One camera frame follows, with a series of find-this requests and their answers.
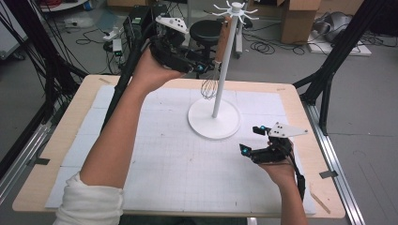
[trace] equipment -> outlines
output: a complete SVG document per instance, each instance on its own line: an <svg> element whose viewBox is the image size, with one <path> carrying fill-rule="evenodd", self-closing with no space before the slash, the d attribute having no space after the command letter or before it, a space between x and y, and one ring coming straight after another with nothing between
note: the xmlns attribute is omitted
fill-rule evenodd
<svg viewBox="0 0 398 225"><path fill-rule="evenodd" d="M253 127L253 133L260 135L268 135L269 146L266 148L252 150L251 147L244 144L239 144L240 153L242 156L250 158L255 164L271 164L279 163L285 159L289 160L296 172L298 182L298 192L301 199L304 199L305 178L299 172L293 154L292 143L288 137L307 134L308 130L289 125L276 123L273 128L268 127Z"/></svg>
<svg viewBox="0 0 398 225"><path fill-rule="evenodd" d="M122 40L120 38L112 40L112 48L116 57L123 55Z"/></svg>
<svg viewBox="0 0 398 225"><path fill-rule="evenodd" d="M319 35L324 35L328 42L336 43L351 19L351 16L347 16L343 12L327 12L315 20L313 30L317 31Z"/></svg>
<svg viewBox="0 0 398 225"><path fill-rule="evenodd" d="M152 37L149 49L160 64L185 73L205 73L214 68L212 64L202 61L201 54L181 46L185 40L184 34L188 34L182 19L159 16L156 22L164 25L166 32Z"/></svg>
<svg viewBox="0 0 398 225"><path fill-rule="evenodd" d="M134 41L141 38L149 38L155 35L155 28L148 31L146 37L142 37L144 30L151 24L152 16L149 6L134 6L123 22L123 27L126 33L126 38L131 48Z"/></svg>

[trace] stool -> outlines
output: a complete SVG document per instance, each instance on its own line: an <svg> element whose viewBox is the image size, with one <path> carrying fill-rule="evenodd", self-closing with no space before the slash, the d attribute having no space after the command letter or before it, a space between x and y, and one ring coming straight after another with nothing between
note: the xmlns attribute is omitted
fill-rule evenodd
<svg viewBox="0 0 398 225"><path fill-rule="evenodd" d="M198 45L203 45L204 60L210 59L211 47L217 45L222 30L222 23L218 21L204 20L194 23L190 28L190 36Z"/></svg>

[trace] floor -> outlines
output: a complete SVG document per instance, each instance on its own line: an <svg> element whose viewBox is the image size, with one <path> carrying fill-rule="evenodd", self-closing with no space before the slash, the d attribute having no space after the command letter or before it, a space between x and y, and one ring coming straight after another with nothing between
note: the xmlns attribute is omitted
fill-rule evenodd
<svg viewBox="0 0 398 225"><path fill-rule="evenodd" d="M101 21L104 6L90 12ZM116 22L126 12L114 11ZM254 28L275 22L259 21ZM76 58L91 73L110 72L102 46L77 45L81 29L62 36ZM262 38L278 38L279 26L255 32ZM95 39L101 33L90 34ZM328 132L351 190L366 224L398 223L398 48L368 46L370 57L349 56L333 80ZM243 54L231 58L227 80L261 83L294 83L316 72L327 58L323 54L298 55L275 47L274 54L262 54L243 42ZM29 60L0 61L0 159L13 145L43 102L43 91ZM26 167L18 182L0 205L1 224L52 224L54 214L18 213L11 208L31 168ZM277 218L259 218L258 224L279 224ZM310 219L310 224L350 224L341 219Z"/></svg>

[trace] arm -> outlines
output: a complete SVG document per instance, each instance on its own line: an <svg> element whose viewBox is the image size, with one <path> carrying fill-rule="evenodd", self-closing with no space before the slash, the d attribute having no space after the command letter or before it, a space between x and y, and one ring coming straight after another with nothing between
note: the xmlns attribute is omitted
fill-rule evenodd
<svg viewBox="0 0 398 225"><path fill-rule="evenodd" d="M286 161L282 164L259 165L267 171L272 181L279 187L282 197L282 225L308 224L295 181L293 167Z"/></svg>
<svg viewBox="0 0 398 225"><path fill-rule="evenodd" d="M181 75L159 65L149 50L143 53L130 84L80 171L80 178L85 184L124 187L146 95Z"/></svg>

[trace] white pole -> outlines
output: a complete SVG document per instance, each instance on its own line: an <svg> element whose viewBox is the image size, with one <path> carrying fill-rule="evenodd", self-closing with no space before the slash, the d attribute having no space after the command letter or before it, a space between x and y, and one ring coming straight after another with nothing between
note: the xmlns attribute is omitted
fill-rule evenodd
<svg viewBox="0 0 398 225"><path fill-rule="evenodd" d="M219 87L217 89L216 102L214 104L213 118L217 118L222 100L222 90L225 82L226 71L228 70L229 58L231 57L232 45L234 44L235 32L237 31L237 16L232 17L231 30L229 32L228 42L226 43L225 53L222 59L222 71L219 78Z"/></svg>

